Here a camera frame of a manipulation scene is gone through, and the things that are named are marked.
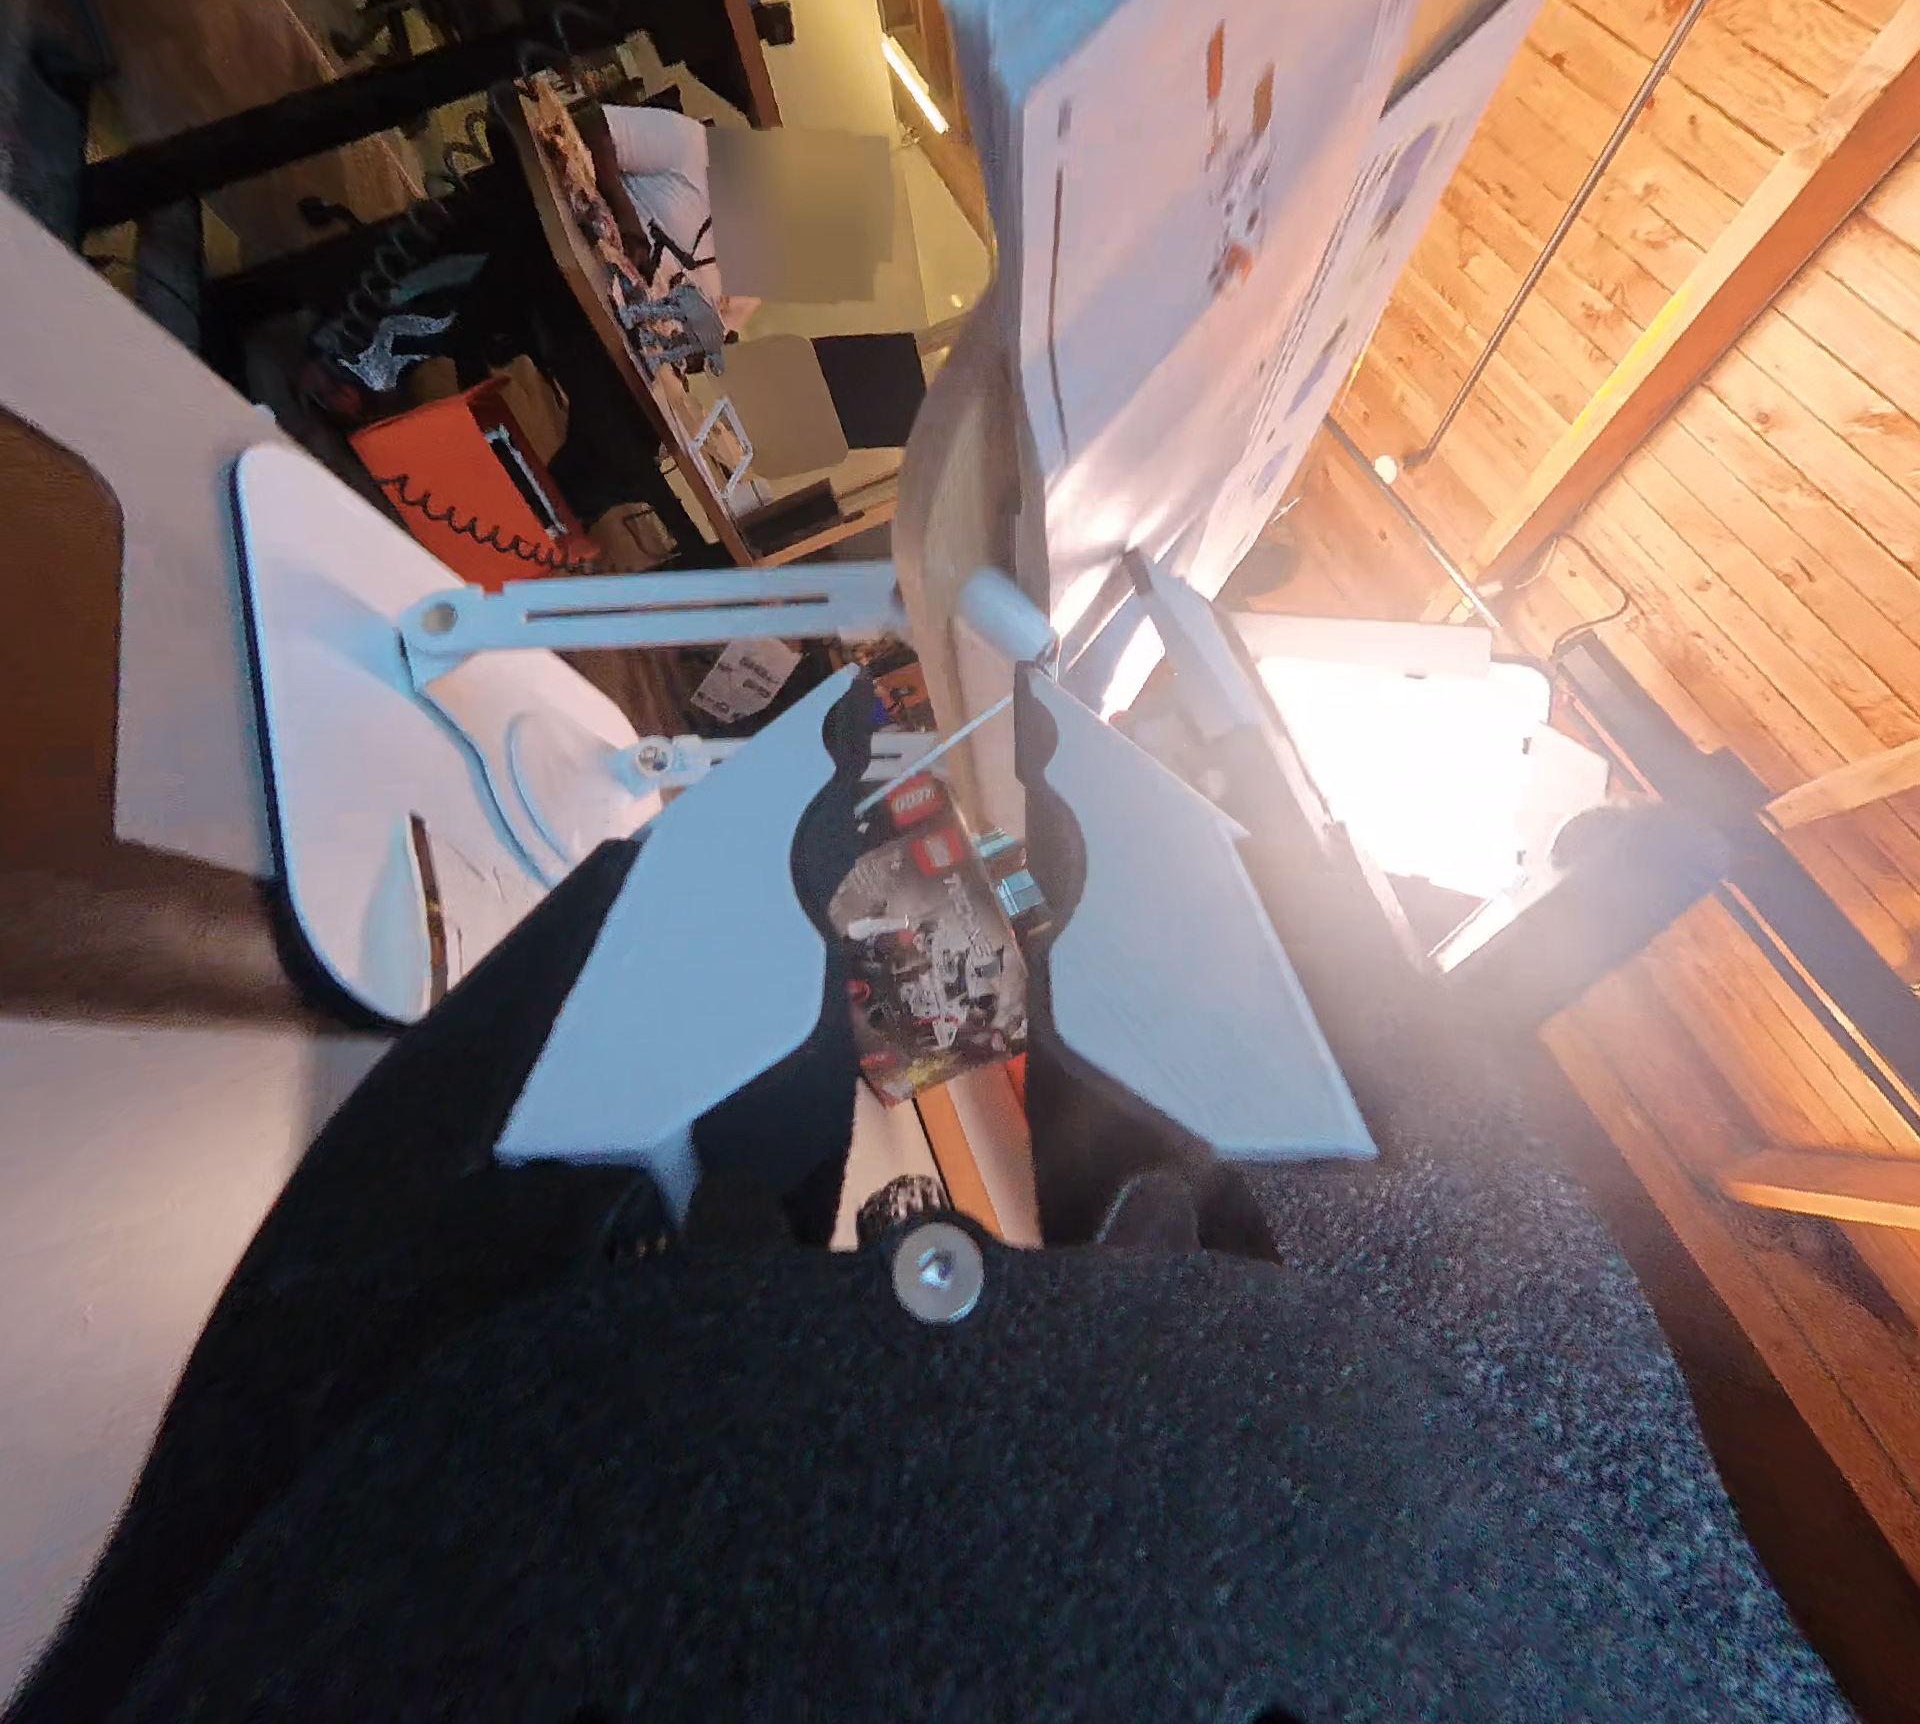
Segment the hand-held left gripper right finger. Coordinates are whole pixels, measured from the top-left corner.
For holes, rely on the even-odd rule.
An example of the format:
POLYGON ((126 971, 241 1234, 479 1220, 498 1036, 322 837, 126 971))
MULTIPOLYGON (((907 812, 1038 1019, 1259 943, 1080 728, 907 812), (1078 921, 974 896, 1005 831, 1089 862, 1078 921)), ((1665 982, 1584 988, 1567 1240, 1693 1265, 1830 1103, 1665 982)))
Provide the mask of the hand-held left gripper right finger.
POLYGON ((1245 828, 1038 666, 1016 677, 1013 750, 1044 896, 1027 1058, 1044 1243, 1092 1243, 1139 1173, 1377 1161, 1245 828))

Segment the orange plastic bin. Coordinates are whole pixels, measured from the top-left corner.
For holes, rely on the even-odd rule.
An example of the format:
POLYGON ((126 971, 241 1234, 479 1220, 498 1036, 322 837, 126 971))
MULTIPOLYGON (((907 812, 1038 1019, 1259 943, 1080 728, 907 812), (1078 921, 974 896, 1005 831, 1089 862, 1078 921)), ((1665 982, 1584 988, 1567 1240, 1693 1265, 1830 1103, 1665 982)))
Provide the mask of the orange plastic bin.
POLYGON ((602 549, 551 476, 565 406, 540 381, 495 372, 350 434, 400 523, 459 582, 484 591, 588 577, 602 549))

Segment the lego set box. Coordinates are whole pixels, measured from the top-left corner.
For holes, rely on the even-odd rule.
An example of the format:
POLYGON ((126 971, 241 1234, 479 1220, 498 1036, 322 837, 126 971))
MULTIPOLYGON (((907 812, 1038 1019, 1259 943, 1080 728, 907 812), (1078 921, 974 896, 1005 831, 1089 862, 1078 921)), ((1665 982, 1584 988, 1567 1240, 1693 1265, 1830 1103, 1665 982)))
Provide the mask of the lego set box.
POLYGON ((859 1078, 879 1103, 1022 1064, 1024 952, 943 778, 904 778, 865 812, 828 921, 859 1078))

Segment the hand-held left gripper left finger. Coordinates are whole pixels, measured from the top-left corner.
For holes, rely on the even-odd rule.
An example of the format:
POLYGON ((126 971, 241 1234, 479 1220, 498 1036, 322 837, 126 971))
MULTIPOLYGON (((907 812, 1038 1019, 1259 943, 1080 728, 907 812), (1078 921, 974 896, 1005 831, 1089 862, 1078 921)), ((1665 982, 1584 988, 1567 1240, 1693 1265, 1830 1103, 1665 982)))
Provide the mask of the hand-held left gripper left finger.
POLYGON ((870 756, 873 686, 845 666, 641 831, 495 1161, 633 1164, 689 1217, 711 1173, 697 1122, 828 1010, 823 898, 803 898, 795 854, 809 817, 848 834, 870 756))

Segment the bright ceiling light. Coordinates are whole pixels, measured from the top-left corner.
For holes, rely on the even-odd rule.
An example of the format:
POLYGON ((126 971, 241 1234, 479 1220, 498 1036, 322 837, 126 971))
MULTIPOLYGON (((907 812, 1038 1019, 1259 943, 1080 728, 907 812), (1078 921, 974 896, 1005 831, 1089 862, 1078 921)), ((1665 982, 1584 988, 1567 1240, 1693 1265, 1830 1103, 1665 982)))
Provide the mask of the bright ceiling light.
POLYGON ((1486 627, 1231 613, 1357 854, 1469 904, 1427 963, 1464 991, 1534 957, 1553 898, 1621 826, 1609 761, 1553 725, 1542 663, 1486 627))

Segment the white wooden book stand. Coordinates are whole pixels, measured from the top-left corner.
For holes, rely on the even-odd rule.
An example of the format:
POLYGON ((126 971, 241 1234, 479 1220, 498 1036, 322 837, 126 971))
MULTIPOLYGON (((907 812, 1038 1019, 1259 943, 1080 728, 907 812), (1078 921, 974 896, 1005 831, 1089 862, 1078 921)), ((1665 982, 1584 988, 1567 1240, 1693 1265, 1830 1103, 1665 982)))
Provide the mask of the white wooden book stand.
MULTIPOLYGON (((963 336, 960 378, 915 423, 893 565, 770 565, 635 579, 551 579, 498 593, 451 568, 283 445, 232 465, 235 551, 249 616, 277 882, 305 957, 341 1002, 411 1030, 484 968, 599 848, 661 817, 638 733, 565 655, 772 635, 926 635, 935 711, 957 730, 982 708, 977 672, 1016 674, 1036 619, 991 551, 1013 476, 1005 369, 963 336)), ((826 921, 842 848, 809 817, 795 870, 823 898, 828 1010, 809 1047, 845 1030, 826 921)), ((577 974, 543 949, 495 988, 535 1019, 540 985, 577 974)))

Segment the lego instruction booklet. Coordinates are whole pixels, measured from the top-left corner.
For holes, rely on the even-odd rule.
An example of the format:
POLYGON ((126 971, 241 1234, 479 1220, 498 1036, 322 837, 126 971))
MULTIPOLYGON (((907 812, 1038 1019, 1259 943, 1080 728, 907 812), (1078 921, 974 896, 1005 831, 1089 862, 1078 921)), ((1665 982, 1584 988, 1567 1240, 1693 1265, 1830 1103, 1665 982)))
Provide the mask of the lego instruction booklet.
POLYGON ((996 227, 1022 582, 1203 593, 1282 504, 1545 0, 940 0, 996 227))

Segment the grey lego walker model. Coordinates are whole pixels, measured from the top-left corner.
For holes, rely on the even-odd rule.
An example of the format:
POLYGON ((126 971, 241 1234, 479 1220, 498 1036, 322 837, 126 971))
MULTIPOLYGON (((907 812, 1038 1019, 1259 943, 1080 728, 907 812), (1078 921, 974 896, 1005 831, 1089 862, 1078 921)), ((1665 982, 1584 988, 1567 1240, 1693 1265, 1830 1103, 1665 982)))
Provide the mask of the grey lego walker model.
POLYGON ((686 372, 725 372, 730 330, 719 305, 689 280, 675 283, 661 297, 619 277, 613 283, 613 319, 621 325, 641 367, 658 372, 677 367, 686 372))

